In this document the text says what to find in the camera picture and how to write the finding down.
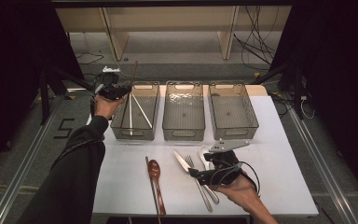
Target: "black backdrop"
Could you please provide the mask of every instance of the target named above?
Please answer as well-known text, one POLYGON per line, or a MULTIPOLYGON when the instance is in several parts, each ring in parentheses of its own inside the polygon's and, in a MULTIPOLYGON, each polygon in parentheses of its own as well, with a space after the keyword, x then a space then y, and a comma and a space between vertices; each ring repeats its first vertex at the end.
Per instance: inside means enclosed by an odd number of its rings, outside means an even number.
POLYGON ((50 67, 83 79, 55 9, 20 2, 0 1, 0 151, 38 94, 42 71, 55 93, 66 89, 50 67))
POLYGON ((309 66, 318 115, 358 179, 358 1, 334 6, 309 66))

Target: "knife handle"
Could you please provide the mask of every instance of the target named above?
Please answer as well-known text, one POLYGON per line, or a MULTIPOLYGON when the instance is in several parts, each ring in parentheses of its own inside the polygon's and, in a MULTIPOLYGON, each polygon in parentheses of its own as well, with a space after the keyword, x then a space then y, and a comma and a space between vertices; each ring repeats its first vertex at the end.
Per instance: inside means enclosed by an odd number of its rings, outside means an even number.
POLYGON ((218 204, 219 203, 219 198, 217 197, 217 195, 213 192, 213 190, 211 190, 208 186, 206 185, 202 185, 204 187, 204 189, 206 189, 206 191, 209 193, 209 195, 211 196, 212 200, 214 203, 218 204))
POLYGON ((202 199, 203 199, 203 201, 205 202, 206 208, 208 209, 209 212, 212 212, 213 209, 212 209, 212 207, 211 207, 211 204, 209 203, 208 198, 207 198, 206 195, 205 195, 205 192, 202 190, 201 185, 200 185, 200 183, 199 183, 199 180, 196 179, 196 178, 194 178, 194 179, 196 180, 197 186, 199 186, 199 190, 200 190, 202 199))

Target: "plastic container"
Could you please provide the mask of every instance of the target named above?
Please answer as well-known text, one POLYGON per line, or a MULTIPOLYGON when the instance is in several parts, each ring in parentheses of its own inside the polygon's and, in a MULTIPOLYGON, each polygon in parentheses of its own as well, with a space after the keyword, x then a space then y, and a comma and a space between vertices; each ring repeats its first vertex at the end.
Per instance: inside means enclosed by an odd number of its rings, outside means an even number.
POLYGON ((168 81, 162 121, 166 141, 202 141, 203 89, 199 81, 168 81))
POLYGON ((120 105, 111 128, 116 139, 154 140, 159 106, 158 82, 134 82, 128 104, 120 105))
POLYGON ((254 138, 258 122, 243 82, 212 81, 208 101, 215 140, 254 138))

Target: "wooden spoon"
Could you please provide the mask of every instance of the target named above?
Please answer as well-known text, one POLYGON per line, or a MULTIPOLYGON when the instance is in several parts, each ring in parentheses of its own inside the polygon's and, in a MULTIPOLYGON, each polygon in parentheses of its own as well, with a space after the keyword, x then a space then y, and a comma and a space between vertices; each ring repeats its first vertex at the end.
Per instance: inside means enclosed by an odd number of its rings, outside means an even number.
POLYGON ((166 212, 165 212, 164 202, 162 201, 162 196, 161 196, 161 192, 159 191, 159 185, 158 185, 158 178, 159 178, 159 174, 161 173, 161 171, 159 169, 159 165, 158 165, 157 161, 151 160, 147 164, 147 171, 148 171, 150 177, 152 177, 152 179, 155 181, 159 213, 162 216, 164 216, 166 214, 166 212))

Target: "gray floor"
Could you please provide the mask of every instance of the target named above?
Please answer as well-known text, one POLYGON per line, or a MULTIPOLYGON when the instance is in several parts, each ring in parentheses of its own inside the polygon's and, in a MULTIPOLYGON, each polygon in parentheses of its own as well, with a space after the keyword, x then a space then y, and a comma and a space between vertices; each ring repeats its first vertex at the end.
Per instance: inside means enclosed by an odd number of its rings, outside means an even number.
MULTIPOLYGON (((238 33, 239 38, 245 39, 247 33, 238 33)), ((280 39, 280 33, 275 32, 266 39, 268 45, 276 48, 280 39)), ((128 80, 134 68, 134 62, 138 61, 137 79, 159 80, 164 83, 167 80, 214 80, 214 79, 242 79, 247 82, 255 79, 255 73, 264 74, 269 66, 262 63, 248 52, 241 57, 242 48, 234 41, 230 59, 223 60, 216 33, 131 33, 122 60, 115 63, 109 45, 104 34, 71 34, 73 49, 81 63, 81 68, 86 80, 91 81, 93 74, 102 71, 108 65, 111 68, 118 66, 122 70, 123 77, 120 81, 128 80)), ((276 76, 265 83, 268 91, 278 91, 276 84, 279 80, 276 76)), ((69 88, 76 85, 66 82, 69 88)), ((68 93, 61 106, 58 108, 55 119, 52 121, 46 139, 43 141, 32 166, 27 173, 19 194, 11 204, 5 218, 5 223, 15 223, 24 206, 33 197, 35 191, 48 174, 50 165, 61 152, 66 139, 67 131, 64 128, 76 129, 85 124, 89 117, 90 97, 85 91, 74 91, 68 93)), ((285 105, 276 103, 276 113, 282 114, 286 111, 285 105)), ((295 123, 296 115, 289 112, 282 115, 282 126, 286 131, 292 149, 295 153, 301 172, 310 189, 310 193, 317 204, 330 216, 335 223, 344 223, 345 218, 341 216, 335 205, 334 196, 330 191, 321 173, 315 165, 314 158, 307 148, 303 136, 298 131, 295 123)), ((22 159, 33 143, 41 121, 41 102, 35 99, 30 106, 27 118, 19 127, 16 135, 11 139, 11 150, 3 151, 0 155, 0 199, 6 192, 17 169, 21 166, 22 159)), ((358 182, 348 168, 346 162, 336 153, 337 148, 325 131, 323 123, 317 114, 313 119, 304 119, 303 124, 309 130, 317 149, 323 155, 329 170, 331 171, 337 185, 343 195, 349 201, 353 214, 358 220, 358 182)), ((322 211, 317 217, 277 217, 280 223, 330 223, 327 215, 322 211)), ((92 223, 105 223, 107 217, 93 217, 92 223)))

